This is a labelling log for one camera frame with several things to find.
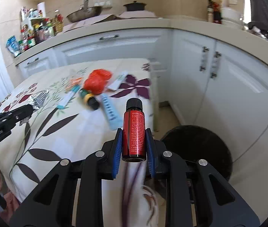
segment drawer handle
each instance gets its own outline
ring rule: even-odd
[[[111,36],[106,36],[106,37],[101,37],[99,40],[108,40],[108,39],[113,39],[113,38],[118,38],[119,35],[111,35]]]
[[[214,60],[212,63],[212,68],[211,68],[211,74],[210,74],[211,79],[214,79],[217,77],[218,67],[220,65],[220,57],[221,57],[221,53],[216,51],[214,55]]]
[[[27,65],[30,65],[30,64],[32,64],[33,62],[35,62],[35,61],[38,61],[39,60],[39,57],[37,57],[35,60],[33,60],[33,61],[29,61],[28,63],[27,63]]]
[[[206,70],[206,64],[207,64],[207,59],[208,59],[208,52],[209,49],[207,47],[202,47],[202,58],[201,58],[201,65],[199,68],[200,72],[203,72]]]

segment table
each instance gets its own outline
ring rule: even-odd
[[[90,109],[77,93],[66,108],[57,110],[57,103],[65,95],[65,87],[73,75],[85,80],[94,69],[113,73],[111,81],[127,71],[126,89],[106,91],[123,118],[126,101],[137,97],[142,100],[146,128],[153,130],[153,105],[156,91],[152,84],[147,59],[115,59],[78,63],[36,73],[22,82],[0,103],[0,112],[27,104],[31,94],[48,89],[44,106],[35,112],[29,123],[17,126],[0,143],[0,170],[9,189],[22,202],[47,173],[63,158],[71,161],[85,159],[100,150],[103,143],[114,139],[116,131],[109,129],[104,111]],[[134,175],[136,181],[129,203],[128,226],[155,226],[158,207],[155,193],[143,186],[146,163],[121,161],[114,181],[102,181],[102,202],[105,226],[121,226],[122,189],[130,191]]]

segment dark sauce bottle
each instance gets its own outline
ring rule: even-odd
[[[122,160],[141,162],[147,159],[145,150],[145,114],[138,98],[127,100],[123,118]]]

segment black cap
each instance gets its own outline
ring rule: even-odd
[[[139,108],[142,111],[142,101],[138,98],[131,98],[127,100],[126,110],[129,108]]]
[[[95,97],[89,98],[88,105],[94,110],[97,110],[99,108],[99,102],[95,99]]]

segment trash can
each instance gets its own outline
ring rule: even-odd
[[[232,157],[226,144],[212,131],[193,125],[177,126],[161,139],[167,150],[185,160],[207,160],[225,179],[232,172]]]

